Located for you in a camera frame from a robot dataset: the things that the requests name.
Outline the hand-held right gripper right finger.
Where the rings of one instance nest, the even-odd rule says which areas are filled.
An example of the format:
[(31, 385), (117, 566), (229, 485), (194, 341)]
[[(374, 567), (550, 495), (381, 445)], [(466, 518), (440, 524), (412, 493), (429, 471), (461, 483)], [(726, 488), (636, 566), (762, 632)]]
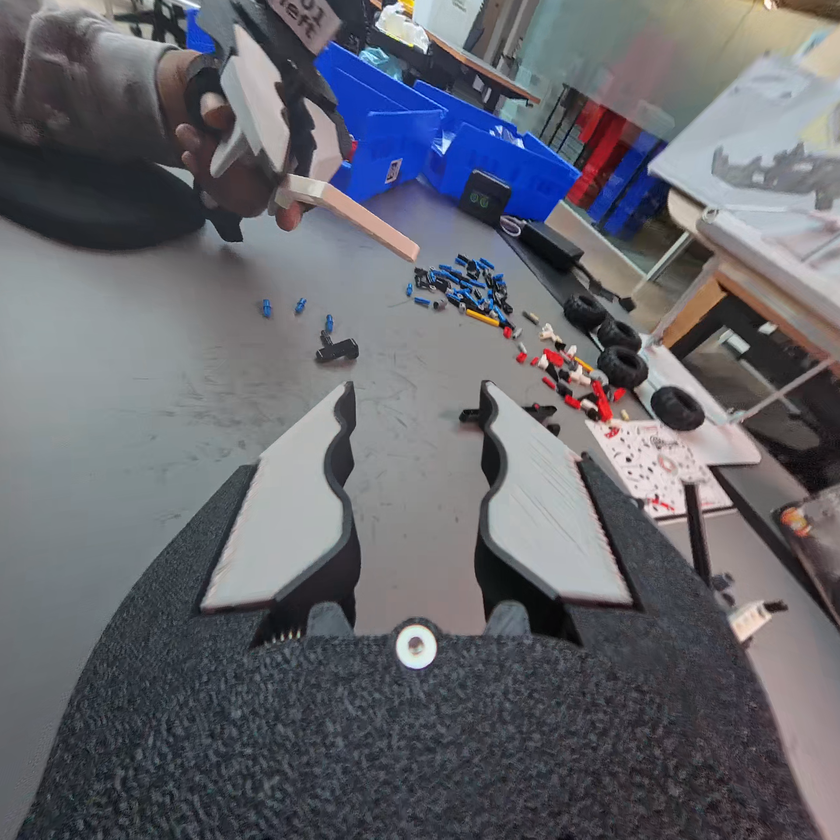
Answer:
[(581, 457), (490, 380), (479, 389), (480, 466), (475, 572), (485, 615), (516, 601), (627, 609), (634, 593), (581, 472)]

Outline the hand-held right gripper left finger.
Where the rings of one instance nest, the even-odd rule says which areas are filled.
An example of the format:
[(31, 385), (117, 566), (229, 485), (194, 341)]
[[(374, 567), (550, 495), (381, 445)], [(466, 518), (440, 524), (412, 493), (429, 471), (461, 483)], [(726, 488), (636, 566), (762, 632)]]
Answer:
[(319, 603), (356, 619), (361, 546), (344, 488), (354, 469), (354, 384), (336, 386), (259, 456), (199, 602), (204, 615), (268, 610), (306, 621)]

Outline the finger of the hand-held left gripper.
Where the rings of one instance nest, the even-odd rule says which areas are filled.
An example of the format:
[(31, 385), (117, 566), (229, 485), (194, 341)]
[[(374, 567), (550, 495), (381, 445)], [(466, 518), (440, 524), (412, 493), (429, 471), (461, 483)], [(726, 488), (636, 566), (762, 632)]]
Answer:
[(417, 261), (419, 245), (328, 182), (287, 175), (269, 200), (272, 213), (291, 205), (323, 208), (351, 224), (405, 261)]

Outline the pile of blue black pieces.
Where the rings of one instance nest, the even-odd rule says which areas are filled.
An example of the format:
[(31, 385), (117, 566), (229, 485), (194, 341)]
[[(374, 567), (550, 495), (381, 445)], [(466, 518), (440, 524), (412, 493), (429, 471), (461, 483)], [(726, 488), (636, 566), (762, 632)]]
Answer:
[(512, 320), (513, 306), (504, 275), (485, 258), (457, 254), (455, 263), (413, 268), (405, 296), (417, 306), (441, 312), (452, 308), (462, 315), (517, 340), (522, 329)]

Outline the black toy connector piece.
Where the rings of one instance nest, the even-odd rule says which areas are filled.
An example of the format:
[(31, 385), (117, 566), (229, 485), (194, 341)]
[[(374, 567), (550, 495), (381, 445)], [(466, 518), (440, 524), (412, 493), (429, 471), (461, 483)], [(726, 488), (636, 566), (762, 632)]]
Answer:
[(355, 361), (359, 358), (360, 349), (353, 339), (343, 339), (333, 342), (331, 334), (325, 329), (320, 332), (322, 347), (316, 352), (315, 361), (319, 364), (327, 364), (335, 361)]

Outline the person's left forearm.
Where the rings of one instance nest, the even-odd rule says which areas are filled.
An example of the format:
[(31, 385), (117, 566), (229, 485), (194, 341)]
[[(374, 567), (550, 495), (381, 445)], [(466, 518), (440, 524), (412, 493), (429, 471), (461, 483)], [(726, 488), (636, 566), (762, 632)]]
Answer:
[(2, 138), (179, 167), (159, 75), (190, 58), (82, 7), (1, 2)]

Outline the person's left hand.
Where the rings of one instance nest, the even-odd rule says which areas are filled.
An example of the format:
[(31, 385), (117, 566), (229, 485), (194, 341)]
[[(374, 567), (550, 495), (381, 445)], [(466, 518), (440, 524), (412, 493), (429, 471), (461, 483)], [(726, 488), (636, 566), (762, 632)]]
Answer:
[(220, 94), (208, 92), (201, 100), (203, 127), (192, 124), (185, 105), (186, 72), (198, 54), (171, 49), (161, 56), (155, 72), (157, 97), (164, 125), (182, 165), (219, 207), (242, 217), (257, 217), (267, 210), (274, 192), (261, 170), (235, 162), (220, 177), (211, 175), (217, 147), (214, 132), (227, 135), (235, 127), (235, 114)]

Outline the blue bin with tag sticker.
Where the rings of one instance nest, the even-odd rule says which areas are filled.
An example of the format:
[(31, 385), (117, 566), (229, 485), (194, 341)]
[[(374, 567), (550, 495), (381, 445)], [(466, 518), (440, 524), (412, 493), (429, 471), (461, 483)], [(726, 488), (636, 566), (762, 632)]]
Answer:
[(446, 110), (399, 80), (331, 43), (316, 66), (338, 101), (355, 142), (331, 184), (362, 203), (417, 178)]

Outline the white sticker sheet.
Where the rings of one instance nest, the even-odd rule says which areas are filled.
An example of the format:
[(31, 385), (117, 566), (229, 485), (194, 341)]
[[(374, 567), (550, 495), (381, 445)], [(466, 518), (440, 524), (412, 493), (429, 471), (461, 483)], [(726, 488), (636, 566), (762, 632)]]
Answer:
[(686, 518), (685, 483), (696, 485), (700, 509), (715, 513), (733, 509), (727, 492), (677, 434), (651, 421), (585, 421), (615, 470), (620, 485), (644, 502), (651, 519)]

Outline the black device with green lights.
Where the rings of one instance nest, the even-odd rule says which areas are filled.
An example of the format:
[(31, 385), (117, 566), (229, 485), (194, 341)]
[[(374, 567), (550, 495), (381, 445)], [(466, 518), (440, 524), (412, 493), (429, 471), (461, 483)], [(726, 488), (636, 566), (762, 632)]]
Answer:
[(497, 228), (511, 199), (512, 188), (498, 177), (474, 169), (458, 199), (458, 210), (483, 224)]

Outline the partly built toy car chassis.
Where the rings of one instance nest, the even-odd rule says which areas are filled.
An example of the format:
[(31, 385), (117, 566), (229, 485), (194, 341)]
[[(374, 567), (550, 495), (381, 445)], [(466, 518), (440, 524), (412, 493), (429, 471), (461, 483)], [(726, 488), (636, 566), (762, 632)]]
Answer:
[[(697, 575), (715, 595), (728, 594), (732, 579), (725, 574), (712, 575), (707, 532), (701, 508), (700, 482), (696, 472), (679, 478), (679, 487), (686, 506), (691, 560)], [(776, 614), (787, 613), (790, 607), (782, 600), (752, 601), (732, 606), (727, 611), (728, 624), (741, 646), (748, 648), (755, 635), (772, 621)]]

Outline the pile of red white pieces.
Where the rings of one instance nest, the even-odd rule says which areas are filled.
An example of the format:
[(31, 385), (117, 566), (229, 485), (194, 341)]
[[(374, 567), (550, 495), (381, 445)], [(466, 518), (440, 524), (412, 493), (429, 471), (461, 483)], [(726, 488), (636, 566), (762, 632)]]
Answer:
[(516, 362), (541, 371), (542, 382), (559, 395), (565, 405), (609, 428), (630, 422), (631, 417), (625, 409), (615, 409), (626, 389), (609, 385), (601, 372), (577, 356), (576, 346), (561, 341), (548, 323), (539, 332), (542, 350), (536, 355), (527, 351), (521, 328), (507, 325), (502, 333), (506, 339), (516, 342)]

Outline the plain blue bin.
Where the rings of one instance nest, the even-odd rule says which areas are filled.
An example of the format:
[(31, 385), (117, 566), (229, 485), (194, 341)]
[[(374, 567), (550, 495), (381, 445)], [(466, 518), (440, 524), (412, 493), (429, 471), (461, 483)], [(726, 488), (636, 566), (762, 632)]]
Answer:
[(581, 172), (515, 125), (445, 91), (418, 81), (414, 90), (444, 109), (423, 175), (443, 195), (459, 199), (473, 171), (510, 186), (505, 212), (544, 221), (578, 181)]

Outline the black toy tyre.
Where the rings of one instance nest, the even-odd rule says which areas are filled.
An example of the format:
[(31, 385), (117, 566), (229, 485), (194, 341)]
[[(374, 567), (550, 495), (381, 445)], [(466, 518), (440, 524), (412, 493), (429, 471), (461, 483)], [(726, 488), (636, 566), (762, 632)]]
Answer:
[(632, 326), (614, 318), (605, 318), (595, 336), (604, 350), (621, 348), (637, 354), (643, 344), (641, 336)]
[(578, 330), (591, 333), (601, 327), (609, 312), (592, 296), (579, 293), (563, 303), (563, 315)]
[(648, 364), (635, 351), (620, 345), (604, 349), (596, 368), (615, 388), (634, 390), (648, 379)]
[(652, 394), (650, 410), (659, 422), (681, 433), (693, 432), (706, 421), (706, 413), (697, 399), (672, 385), (663, 386)]

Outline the black power adapter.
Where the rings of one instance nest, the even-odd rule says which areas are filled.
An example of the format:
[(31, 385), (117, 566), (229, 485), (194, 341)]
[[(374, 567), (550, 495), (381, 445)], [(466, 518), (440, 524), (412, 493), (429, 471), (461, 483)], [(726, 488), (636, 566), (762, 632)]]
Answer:
[(584, 256), (580, 246), (544, 222), (524, 223), (519, 239), (526, 249), (560, 272), (571, 272)]

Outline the wood edged side table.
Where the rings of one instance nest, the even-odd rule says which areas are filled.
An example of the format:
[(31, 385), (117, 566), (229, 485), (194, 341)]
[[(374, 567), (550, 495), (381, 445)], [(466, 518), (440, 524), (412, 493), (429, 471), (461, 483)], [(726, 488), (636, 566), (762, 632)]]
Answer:
[(436, 61), (450, 76), (456, 76), (461, 71), (473, 72), (490, 90), (485, 110), (494, 111), (501, 97), (524, 101), (530, 107), (540, 105), (540, 97), (502, 74), (497, 68), (468, 51), (456, 47), (431, 30), (426, 29), (426, 32), (429, 40), (427, 57), (430, 62)]

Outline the black rubber mat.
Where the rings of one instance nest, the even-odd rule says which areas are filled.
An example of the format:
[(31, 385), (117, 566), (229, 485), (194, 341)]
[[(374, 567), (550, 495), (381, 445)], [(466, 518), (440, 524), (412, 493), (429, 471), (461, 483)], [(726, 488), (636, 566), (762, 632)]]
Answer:
[(595, 298), (607, 301), (610, 305), (621, 307), (625, 312), (633, 312), (636, 309), (636, 302), (632, 297), (618, 295), (595, 278), (583, 266), (583, 258), (581, 263), (575, 266), (571, 272), (560, 272), (526, 249), (519, 239), (520, 233), (513, 235), (503, 227), (499, 227), (497, 232), (557, 302), (564, 303), (569, 296), (586, 292)]

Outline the white storage box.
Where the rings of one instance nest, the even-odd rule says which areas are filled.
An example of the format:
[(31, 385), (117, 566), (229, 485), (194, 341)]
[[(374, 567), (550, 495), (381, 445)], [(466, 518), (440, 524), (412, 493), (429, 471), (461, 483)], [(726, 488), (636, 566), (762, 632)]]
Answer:
[(413, 1), (413, 21), (437, 36), (463, 42), (483, 4), (482, 1)]

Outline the stack of red crates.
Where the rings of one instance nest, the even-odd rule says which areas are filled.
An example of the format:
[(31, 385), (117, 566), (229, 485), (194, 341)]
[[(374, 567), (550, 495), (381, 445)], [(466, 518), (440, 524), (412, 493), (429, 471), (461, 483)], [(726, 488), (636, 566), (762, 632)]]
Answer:
[(625, 155), (632, 149), (642, 129), (624, 116), (588, 100), (574, 123), (581, 147), (573, 166), (579, 177), (565, 200), (588, 211), (600, 195)]

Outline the toy set cardboard box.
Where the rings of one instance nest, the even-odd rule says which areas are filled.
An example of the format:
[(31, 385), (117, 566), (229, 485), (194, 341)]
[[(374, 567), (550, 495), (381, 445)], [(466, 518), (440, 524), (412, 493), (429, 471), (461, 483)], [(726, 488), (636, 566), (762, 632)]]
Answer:
[(839, 625), (839, 485), (777, 508), (773, 520)]

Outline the stack of blue crates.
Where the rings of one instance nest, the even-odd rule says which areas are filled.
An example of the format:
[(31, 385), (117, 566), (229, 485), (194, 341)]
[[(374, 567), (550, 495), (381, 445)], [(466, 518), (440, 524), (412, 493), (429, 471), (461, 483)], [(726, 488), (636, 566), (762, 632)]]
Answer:
[(587, 210), (599, 233), (629, 241), (662, 212), (669, 187), (648, 167), (666, 144), (648, 132), (638, 135)]

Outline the open building instruction booklet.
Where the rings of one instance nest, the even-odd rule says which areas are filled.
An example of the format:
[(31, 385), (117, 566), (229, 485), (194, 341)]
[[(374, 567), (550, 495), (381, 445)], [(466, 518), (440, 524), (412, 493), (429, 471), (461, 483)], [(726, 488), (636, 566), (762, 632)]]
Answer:
[(837, 280), (838, 107), (837, 78), (790, 59), (757, 59), (649, 171)]

